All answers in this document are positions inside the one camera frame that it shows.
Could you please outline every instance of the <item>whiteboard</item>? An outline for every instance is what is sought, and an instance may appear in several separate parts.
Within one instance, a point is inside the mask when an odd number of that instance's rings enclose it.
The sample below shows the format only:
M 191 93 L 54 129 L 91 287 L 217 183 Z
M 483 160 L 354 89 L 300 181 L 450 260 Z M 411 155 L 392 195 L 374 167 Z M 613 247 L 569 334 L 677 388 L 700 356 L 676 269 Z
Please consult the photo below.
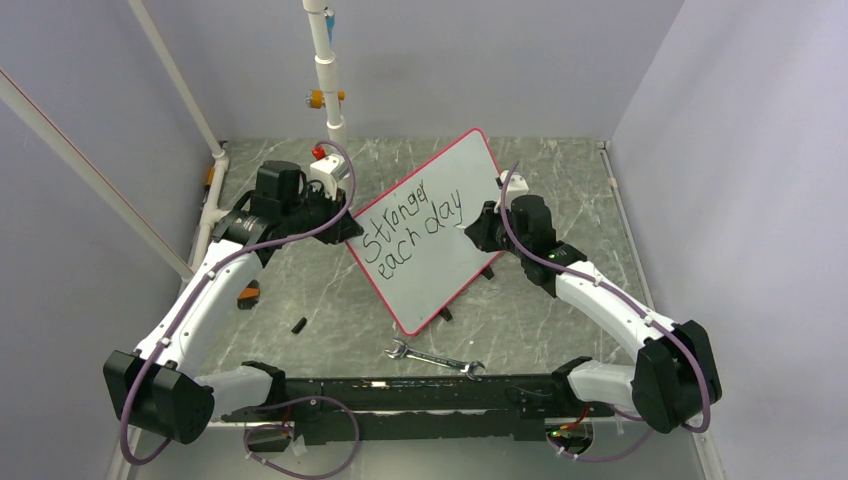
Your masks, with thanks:
M 355 215 L 365 233 L 348 248 L 403 333 L 417 334 L 497 256 L 458 227 L 498 198 L 499 173 L 472 129 Z

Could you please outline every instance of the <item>gray wall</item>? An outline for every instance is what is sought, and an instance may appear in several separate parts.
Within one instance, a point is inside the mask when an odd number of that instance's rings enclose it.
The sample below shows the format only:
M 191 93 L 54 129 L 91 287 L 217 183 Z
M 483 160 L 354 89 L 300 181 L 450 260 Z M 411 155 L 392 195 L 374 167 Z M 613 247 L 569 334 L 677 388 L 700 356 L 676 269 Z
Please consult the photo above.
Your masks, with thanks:
M 848 4 L 688 0 L 615 136 L 660 307 L 696 318 L 729 478 L 845 478 Z
M 0 66 L 180 253 L 209 153 L 123 2 L 3 3 Z M 0 472 L 103 478 L 118 422 L 101 369 L 179 279 L 0 103 Z
M 148 0 L 218 131 L 326 135 L 297 0 Z M 331 1 L 351 136 L 610 138 L 683 0 Z

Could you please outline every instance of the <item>red object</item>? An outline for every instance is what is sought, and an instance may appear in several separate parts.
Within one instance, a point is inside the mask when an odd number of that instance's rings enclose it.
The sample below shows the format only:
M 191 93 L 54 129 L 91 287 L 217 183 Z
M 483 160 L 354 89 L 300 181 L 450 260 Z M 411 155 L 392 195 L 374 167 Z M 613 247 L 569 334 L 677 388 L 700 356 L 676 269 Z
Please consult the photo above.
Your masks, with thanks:
M 469 130 L 469 131 L 465 132 L 464 134 L 462 134 L 462 136 L 461 136 L 461 137 L 459 137 L 459 138 L 457 138 L 456 140 L 454 140 L 453 142 L 451 142 L 451 144 L 450 144 L 450 145 L 448 145 L 447 147 L 443 148 L 443 149 L 442 149 L 439 153 L 437 153 L 437 154 L 436 154 L 433 158 L 431 158 L 430 160 L 427 160 L 427 161 L 426 161 L 426 162 L 424 162 L 422 165 L 418 166 L 416 169 L 414 169 L 413 171 L 409 172 L 409 174 L 408 174 L 407 176 L 403 177 L 403 178 L 402 178 L 402 179 L 401 179 L 398 183 L 396 183 L 396 184 L 395 184 L 395 185 L 393 185 L 391 188 L 389 188 L 388 190 L 386 190 L 385 192 L 383 192 L 382 194 L 380 194 L 377 198 L 375 198 L 374 200 L 371 200 L 371 201 L 370 201 L 367 205 L 365 205 L 364 207 L 362 207 L 362 209 L 361 209 L 361 210 L 359 210 L 358 212 L 356 212 L 356 215 L 354 215 L 354 216 L 353 216 L 353 218 L 358 217 L 359 215 L 361 215 L 361 214 L 362 214 L 362 212 L 364 212 L 364 211 L 368 210 L 369 208 L 371 208 L 371 206 L 372 206 L 372 205 L 374 205 L 375 203 L 379 202 L 379 201 L 380 201 L 383 197 L 385 197 L 386 195 L 388 195 L 388 194 L 392 193 L 392 191 L 393 191 L 394 189 L 396 189 L 396 188 L 400 187 L 401 185 L 403 185 L 403 183 L 404 183 L 405 181 L 407 181 L 407 180 L 409 180 L 410 178 L 412 178 L 412 176 L 413 176 L 413 175 L 415 175 L 416 173 L 418 173 L 418 171 L 419 171 L 419 170 L 421 170 L 422 168 L 424 168 L 424 167 L 426 167 L 427 165 L 429 165 L 429 164 L 430 164 L 433 160 L 435 160 L 435 159 L 439 158 L 439 157 L 440 157 L 443 153 L 445 153 L 446 151 L 448 151 L 448 149 L 450 149 L 452 146 L 454 146 L 454 145 L 456 145 L 457 143 L 459 143 L 459 141 L 460 141 L 460 140 L 462 140 L 463 138 L 467 137 L 468 135 L 470 135 L 470 134 L 471 134 L 471 133 L 473 133 L 473 132 L 477 132 L 477 133 L 479 133 L 479 134 L 483 137 L 483 141 L 486 143 L 486 148 L 488 148 L 488 149 L 489 149 L 489 156 L 491 156 L 491 157 L 492 157 L 492 163 L 495 165 L 495 172 L 496 172 L 496 174 L 500 175 L 500 171 L 501 171 L 501 169 L 500 169 L 500 167 L 498 166 L 498 161 L 497 161 L 497 160 L 495 160 L 495 153 L 492 151 L 492 147 L 489 145 L 489 141 L 486 139 L 486 134 L 485 134 L 485 133 L 483 133 L 483 131 L 482 131 L 482 130 L 480 130 L 479 128 L 472 128 L 471 130 Z M 387 309 L 387 310 L 389 311 L 389 313 L 392 315 L 392 318 L 394 318 L 394 319 L 395 319 L 395 323 L 397 323 L 398 328 L 400 328 L 400 331 L 402 331 L 402 332 L 404 333 L 404 335 L 407 335 L 407 336 L 410 336 L 410 337 L 414 337 L 415 335 L 418 335 L 418 334 L 421 332 L 421 330 L 424 330 L 424 327 L 426 327 L 426 326 L 430 323 L 430 321 L 431 321 L 431 320 L 433 320 L 433 319 L 436 317 L 436 315 L 438 315 L 438 314 L 439 314 L 439 312 L 440 312 L 440 311 L 442 311 L 442 309 L 443 309 L 443 308 L 447 307 L 447 306 L 450 304 L 450 302 L 452 302 L 452 301 L 453 301 L 453 299 L 457 297 L 457 295 L 459 295 L 460 293 L 462 293 L 462 291 L 463 291 L 463 290 L 465 290 L 466 288 L 468 288 L 468 285 L 470 285 L 470 284 L 471 284 L 471 282 L 473 282 L 473 281 L 474 281 L 477 277 L 479 277 L 479 276 L 483 273 L 483 270 L 485 270 L 485 269 L 486 269 L 486 267 L 488 267 L 489 265 L 491 265 L 491 264 L 492 264 L 492 262 L 494 262 L 495 260 L 497 260 L 497 258 L 498 258 L 498 257 L 500 257 L 501 255 L 503 255 L 503 253 L 504 253 L 504 252 L 498 252 L 497 254 L 495 254 L 495 256 L 494 256 L 494 257 L 492 257 L 492 260 L 491 260 L 489 263 L 487 263 L 486 265 L 484 265 L 484 266 L 483 266 L 483 268 L 481 268 L 479 272 L 477 272 L 476 274 L 474 274 L 474 276 L 473 276 L 473 277 L 471 277 L 470 279 L 468 279 L 468 281 L 465 283 L 465 285 L 463 285 L 463 286 L 462 286 L 462 287 L 461 287 L 461 288 L 460 288 L 460 289 L 459 289 L 459 290 L 458 290 L 458 291 L 457 291 L 457 292 L 456 292 L 456 293 L 455 293 L 455 294 L 454 294 L 451 298 L 449 298 L 449 299 L 448 299 L 448 301 L 447 301 L 447 302 L 445 302 L 445 304 L 444 304 L 444 305 L 442 305 L 441 307 L 439 307 L 439 309 L 438 309 L 438 310 L 436 310 L 436 312 L 435 312 L 435 313 L 433 313 L 433 316 L 431 316 L 430 318 L 428 318 L 428 319 L 427 319 L 427 321 L 426 321 L 426 322 L 424 322 L 424 324 L 423 324 L 423 325 L 421 325 L 421 328 L 419 328 L 418 330 L 416 330 L 416 331 L 414 331 L 414 332 L 407 332 L 406 330 L 404 330 L 404 329 L 403 329 L 403 326 L 402 326 L 402 325 L 400 324 L 400 322 L 398 321 L 397 315 L 395 315 L 395 312 L 394 312 L 394 310 L 392 310 L 392 307 L 390 307 L 390 306 L 389 306 L 389 302 L 387 302 L 387 301 L 386 301 L 386 299 L 383 297 L 383 294 L 382 294 L 382 293 L 380 293 L 380 289 L 379 289 L 379 288 L 377 288 L 377 284 L 376 284 L 376 283 L 374 283 L 374 279 L 372 279 L 372 278 L 371 278 L 371 275 L 369 275 L 369 274 L 368 274 L 368 270 L 366 270 L 366 269 L 365 269 L 365 265 L 362 263 L 362 260 L 359 258 L 359 256 L 356 254 L 356 252 L 355 252 L 355 251 L 353 251 L 353 247 L 351 247 L 351 246 L 350 246 L 350 242 L 345 242 L 345 245 L 347 246 L 347 249 L 348 249 L 348 250 L 350 250 L 350 253 L 353 255 L 353 258 L 356 260 L 356 263 L 358 263 L 358 264 L 359 264 L 359 268 L 361 268 L 361 269 L 362 269 L 362 273 L 364 273 L 364 274 L 365 274 L 365 276 L 368 278 L 368 282 L 371 284 L 371 286 L 372 286 L 372 287 L 374 287 L 374 290 L 376 290 L 376 291 L 377 291 L 377 296 L 379 296 L 379 297 L 380 297 L 380 300 L 382 300 L 383 305 L 385 305 L 385 306 L 386 306 L 386 309 Z
M 315 147 L 312 149 L 312 156 L 315 157 L 315 160 L 321 160 L 327 156 L 327 152 L 324 147 Z

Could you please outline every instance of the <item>red border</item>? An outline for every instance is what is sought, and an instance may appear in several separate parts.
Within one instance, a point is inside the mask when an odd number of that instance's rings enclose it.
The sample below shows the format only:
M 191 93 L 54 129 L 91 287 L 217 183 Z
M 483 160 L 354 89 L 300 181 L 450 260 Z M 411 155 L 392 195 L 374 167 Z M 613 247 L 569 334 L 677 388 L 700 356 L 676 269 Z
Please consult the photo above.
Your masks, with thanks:
M 459 138 L 457 138 L 456 140 L 454 140 L 453 142 L 451 142 L 451 144 L 450 144 L 450 145 L 446 146 L 446 147 L 445 147 L 445 148 L 443 148 L 441 151 L 439 151 L 439 153 L 437 153 L 435 156 L 433 156 L 433 158 L 431 158 L 430 160 L 427 160 L 426 162 L 424 162 L 423 164 L 421 164 L 420 166 L 418 166 L 415 170 L 413 170 L 413 171 L 409 172 L 409 174 L 408 174 L 407 176 L 403 177 L 403 178 L 402 178 L 402 179 L 401 179 L 398 183 L 396 183 L 393 187 L 391 187 L 390 189 L 388 189 L 388 190 L 386 190 L 385 192 L 383 192 L 382 194 L 380 194 L 380 195 L 379 195 L 377 198 L 375 198 L 374 200 L 372 200 L 372 201 L 368 202 L 368 204 L 367 204 L 367 205 L 365 205 L 364 207 L 362 207 L 362 209 L 361 209 L 361 210 L 359 210 L 358 212 L 356 212 L 356 215 L 354 215 L 354 216 L 353 216 L 353 218 L 356 218 L 356 217 L 358 217 L 358 216 L 362 215 L 363 213 L 365 213 L 365 211 L 366 211 L 366 210 L 368 210 L 369 208 L 371 208 L 371 207 L 372 207 L 375 203 L 379 202 L 379 201 L 380 201 L 383 197 L 385 197 L 386 195 L 388 195 L 388 194 L 392 193 L 392 192 L 393 192 L 396 188 L 398 188 L 398 187 L 400 187 L 401 185 L 403 185 L 403 184 L 404 184 L 407 180 L 409 180 L 410 178 L 412 178 L 412 176 L 414 176 L 416 173 L 418 173 L 421 169 L 423 169 L 424 167 L 426 167 L 427 165 L 429 165 L 429 164 L 430 164 L 430 162 L 432 162 L 433 160 L 435 160 L 435 159 L 437 159 L 437 158 L 441 157 L 443 153 L 445 153 L 446 151 L 448 151 L 451 147 L 453 147 L 454 145 L 456 145 L 457 143 L 459 143 L 459 142 L 460 142 L 462 139 L 464 139 L 465 137 L 467 137 L 467 136 L 471 135 L 471 133 L 472 133 L 472 132 L 478 132 L 478 133 L 480 133 L 480 136 L 481 136 L 481 137 L 483 137 L 483 143 L 485 143 L 485 144 L 486 144 L 486 149 L 488 149 L 488 150 L 489 150 L 489 156 L 492 158 L 492 164 L 494 164 L 494 166 L 495 166 L 495 175 L 496 175 L 496 176 L 497 176 L 497 175 L 500 175 L 500 172 L 501 172 L 500 166 L 498 165 L 497 160 L 495 160 L 495 154 L 492 152 L 492 147 L 489 145 L 489 141 L 486 139 L 486 134 L 485 134 L 485 133 L 483 133 L 483 130 L 480 130 L 479 128 L 476 128 L 476 127 L 475 127 L 475 128 L 472 128 L 471 130 L 469 130 L 469 131 L 467 131 L 467 132 L 463 133 L 461 137 L 459 137 Z M 410 337 L 415 336 L 415 335 L 418 335 L 418 333 L 419 333 L 419 332 L 421 332 L 421 330 L 423 330 L 423 329 L 424 329 L 424 327 L 426 327 L 427 325 L 429 325 L 429 324 L 430 324 L 430 322 L 433 320 L 433 318 L 435 318 L 435 317 L 436 317 L 436 315 L 438 315 L 438 314 L 439 314 L 439 312 L 440 312 L 443 308 L 445 308 L 446 306 L 448 306 L 448 304 L 449 304 L 450 302 L 452 302 L 452 301 L 453 301 L 453 299 L 457 297 L 457 295 L 459 295 L 460 293 L 462 293 L 462 291 L 463 291 L 463 290 L 465 290 L 466 288 L 468 288 L 468 285 L 470 285 L 470 284 L 471 284 L 471 282 L 473 282 L 475 278 L 479 277 L 479 276 L 480 276 L 480 274 L 481 274 L 481 273 L 483 273 L 483 270 L 485 270 L 485 269 L 486 269 L 486 267 L 488 267 L 489 265 L 491 265 L 491 264 L 492 264 L 492 262 L 494 262 L 494 261 L 495 261 L 495 259 L 497 259 L 497 258 L 498 258 L 498 256 L 500 256 L 500 254 L 501 254 L 501 253 L 503 253 L 503 252 L 498 252 L 498 253 L 496 253 L 496 254 L 495 254 L 495 256 L 493 256 L 491 260 L 489 260 L 488 262 L 486 262 L 486 264 L 485 264 L 485 265 L 483 265 L 483 268 L 481 268 L 481 269 L 480 269 L 477 273 L 475 273 L 475 274 L 474 274 L 474 275 L 473 275 L 470 279 L 468 279 L 468 281 L 467 281 L 467 282 L 465 282 L 465 284 L 464 284 L 464 285 L 462 285 L 462 287 L 460 287 L 460 288 L 459 288 L 459 290 L 457 290 L 457 292 L 456 292 L 455 294 L 453 294 L 453 295 L 452 295 L 452 296 L 448 299 L 448 301 L 446 301 L 446 302 L 445 302 L 445 303 L 444 303 L 441 307 L 439 307 L 438 309 L 436 309 L 436 311 L 433 313 L 433 315 L 431 315 L 431 316 L 430 316 L 430 318 L 428 318 L 427 320 L 425 320 L 425 321 L 424 321 L 424 323 L 423 323 L 423 324 L 421 324 L 421 327 L 420 327 L 418 330 L 416 330 L 416 331 L 414 331 L 414 332 L 412 332 L 412 333 L 409 333 L 409 332 L 407 332 L 406 330 L 404 330 L 404 329 L 403 329 L 403 325 L 401 325 L 400 321 L 399 321 L 399 320 L 398 320 L 398 318 L 397 318 L 397 315 L 395 315 L 394 310 L 392 310 L 392 307 L 390 307 L 390 306 L 389 306 L 389 302 L 387 302 L 387 301 L 386 301 L 386 298 L 385 298 L 385 297 L 383 297 L 383 294 L 380 292 L 380 289 L 379 289 L 379 288 L 377 288 L 377 284 L 376 284 L 376 283 L 374 283 L 374 279 L 373 279 L 373 278 L 371 278 L 371 275 L 369 275 L 369 274 L 368 274 L 368 270 L 366 270 L 366 269 L 365 269 L 365 265 L 363 265 L 362 261 L 359 259 L 359 256 L 358 256 L 358 255 L 356 254 L 356 252 L 353 250 L 353 247 L 351 247 L 351 246 L 350 246 L 350 242 L 345 242 L 345 245 L 347 245 L 347 248 L 348 248 L 348 250 L 350 250 L 350 253 L 353 255 L 353 258 L 354 258 L 354 259 L 356 259 L 356 263 L 358 263 L 358 264 L 359 264 L 359 268 L 361 268 L 361 269 L 362 269 L 362 271 L 365 273 L 365 277 L 366 277 L 366 278 L 368 278 L 368 282 L 370 282 L 370 283 L 371 283 L 371 286 L 372 286 L 372 287 L 374 287 L 374 290 L 376 290 L 376 291 L 377 291 L 377 296 L 379 296 L 379 297 L 380 297 L 380 300 L 383 302 L 383 305 L 385 305 L 385 306 L 386 306 L 386 309 L 387 309 L 387 310 L 389 311 L 389 313 L 392 315 L 392 318 L 394 318 L 394 319 L 395 319 L 395 323 L 397 323 L 397 324 L 398 324 L 398 327 L 400 328 L 400 331 L 401 331 L 401 332 L 403 332 L 403 333 L 404 333 L 404 335 L 407 335 L 407 336 L 410 336 Z

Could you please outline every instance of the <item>wrench head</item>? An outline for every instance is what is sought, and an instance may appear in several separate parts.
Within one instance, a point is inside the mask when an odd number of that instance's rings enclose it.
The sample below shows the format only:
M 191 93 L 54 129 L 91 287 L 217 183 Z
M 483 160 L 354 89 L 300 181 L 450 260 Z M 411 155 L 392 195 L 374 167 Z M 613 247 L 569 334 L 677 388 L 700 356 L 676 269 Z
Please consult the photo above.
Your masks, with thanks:
M 386 355 L 388 355 L 389 358 L 403 358 L 406 356 L 406 352 L 409 351 L 409 345 L 399 338 L 393 338 L 392 342 L 394 343 L 393 348 L 387 348 L 384 350 Z
M 469 379 L 471 379 L 471 380 L 474 380 L 474 381 L 477 381 L 477 382 L 482 382 L 482 381 L 483 381 L 483 379 L 482 379 L 482 378 L 480 378 L 480 377 L 478 377 L 478 376 L 474 373 L 474 371 L 475 371 L 475 370 L 478 370 L 478 369 L 480 369 L 480 370 L 485 370 L 485 369 L 486 369 L 486 366 L 485 366 L 485 365 L 483 365 L 481 362 L 478 362 L 477 360 L 474 360 L 473 362 L 468 362 L 468 363 L 465 365 L 465 367 L 463 367 L 463 368 L 462 368 L 462 370 L 460 370 L 460 372 L 464 373 L 464 374 L 465 374 L 465 376 L 466 376 L 466 377 L 468 377 L 468 378 L 469 378 Z

